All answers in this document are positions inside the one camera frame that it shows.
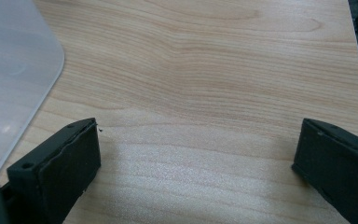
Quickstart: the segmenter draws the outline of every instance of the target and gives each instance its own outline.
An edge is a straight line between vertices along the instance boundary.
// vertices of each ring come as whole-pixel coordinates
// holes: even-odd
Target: wooden table
[[[347,0],[36,0],[65,66],[0,173],[75,120],[103,166],[65,223],[344,223],[290,166],[303,118],[358,135]]]

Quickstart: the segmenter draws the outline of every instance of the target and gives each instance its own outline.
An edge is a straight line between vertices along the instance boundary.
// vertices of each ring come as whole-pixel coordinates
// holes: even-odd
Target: wood grain
[[[345,223],[290,169],[303,118],[358,135],[346,0],[35,1],[65,66],[5,169],[95,117],[65,223]]]

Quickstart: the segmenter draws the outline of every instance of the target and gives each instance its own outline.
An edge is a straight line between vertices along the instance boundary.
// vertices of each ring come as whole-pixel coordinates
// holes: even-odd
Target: table surface
[[[303,118],[358,135],[347,0],[36,0],[61,77],[0,172],[95,117],[102,168],[65,223],[345,223],[292,170]]]

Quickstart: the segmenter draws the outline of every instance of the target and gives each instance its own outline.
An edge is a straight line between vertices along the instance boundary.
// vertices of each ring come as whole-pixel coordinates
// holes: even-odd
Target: light wood surface
[[[303,118],[358,135],[347,0],[35,1],[61,77],[3,170],[95,117],[103,166],[65,223],[345,223],[291,170]]]

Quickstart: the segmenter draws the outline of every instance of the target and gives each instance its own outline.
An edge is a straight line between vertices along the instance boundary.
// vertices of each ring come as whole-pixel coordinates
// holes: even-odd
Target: clear plastic lid
[[[63,66],[63,50],[31,0],[0,0],[0,168]]]

